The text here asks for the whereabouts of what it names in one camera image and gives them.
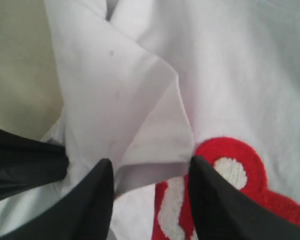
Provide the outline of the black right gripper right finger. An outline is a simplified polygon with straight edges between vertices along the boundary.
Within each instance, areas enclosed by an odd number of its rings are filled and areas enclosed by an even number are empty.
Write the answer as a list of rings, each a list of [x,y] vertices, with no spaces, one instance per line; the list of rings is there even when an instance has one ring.
[[[261,207],[200,156],[188,172],[191,214],[200,240],[300,240],[300,227]]]

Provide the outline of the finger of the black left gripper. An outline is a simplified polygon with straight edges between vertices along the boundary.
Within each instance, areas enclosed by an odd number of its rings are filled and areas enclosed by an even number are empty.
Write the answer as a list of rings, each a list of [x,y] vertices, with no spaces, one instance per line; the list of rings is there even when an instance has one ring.
[[[63,180],[68,166],[64,146],[31,140],[0,129],[0,201]]]

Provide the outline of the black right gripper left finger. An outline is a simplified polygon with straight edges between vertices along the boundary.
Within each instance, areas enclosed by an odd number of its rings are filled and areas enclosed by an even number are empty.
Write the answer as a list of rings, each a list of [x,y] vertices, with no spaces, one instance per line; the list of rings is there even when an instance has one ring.
[[[1,240],[105,240],[114,205],[114,173],[101,159],[65,197]]]

